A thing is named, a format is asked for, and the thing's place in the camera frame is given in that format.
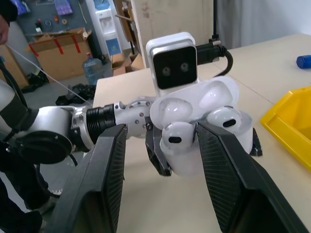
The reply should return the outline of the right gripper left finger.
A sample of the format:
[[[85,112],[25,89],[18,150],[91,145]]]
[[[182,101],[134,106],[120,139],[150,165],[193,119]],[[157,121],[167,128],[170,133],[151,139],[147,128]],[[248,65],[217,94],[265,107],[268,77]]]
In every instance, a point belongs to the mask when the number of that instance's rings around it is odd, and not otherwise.
[[[115,233],[118,227],[127,127],[106,129],[70,174],[46,233]]]

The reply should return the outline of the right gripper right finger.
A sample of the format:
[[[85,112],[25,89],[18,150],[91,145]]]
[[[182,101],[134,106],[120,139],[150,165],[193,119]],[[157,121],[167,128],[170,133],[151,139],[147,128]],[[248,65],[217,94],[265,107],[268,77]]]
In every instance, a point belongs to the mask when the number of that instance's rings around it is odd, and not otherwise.
[[[267,171],[236,136],[196,124],[208,192],[223,233],[308,232]]]

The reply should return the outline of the bystander bare hand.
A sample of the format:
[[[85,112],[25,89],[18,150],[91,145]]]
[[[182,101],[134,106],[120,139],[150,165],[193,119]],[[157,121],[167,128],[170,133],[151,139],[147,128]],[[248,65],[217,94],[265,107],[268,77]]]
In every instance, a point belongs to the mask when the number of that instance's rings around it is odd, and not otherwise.
[[[9,25],[6,21],[0,23],[0,44],[3,45],[8,40]]]

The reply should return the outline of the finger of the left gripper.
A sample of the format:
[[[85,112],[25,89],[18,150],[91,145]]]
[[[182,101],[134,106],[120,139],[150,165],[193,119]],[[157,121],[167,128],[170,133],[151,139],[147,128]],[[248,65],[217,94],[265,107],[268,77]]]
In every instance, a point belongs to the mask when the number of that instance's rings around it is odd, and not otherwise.
[[[258,137],[258,134],[256,132],[256,129],[253,128],[253,146],[250,152],[251,156],[262,156],[262,146]]]
[[[172,170],[160,148],[162,131],[153,125],[149,116],[145,117],[145,123],[145,146],[147,149],[149,160],[155,167],[159,175],[169,177],[172,175]]]

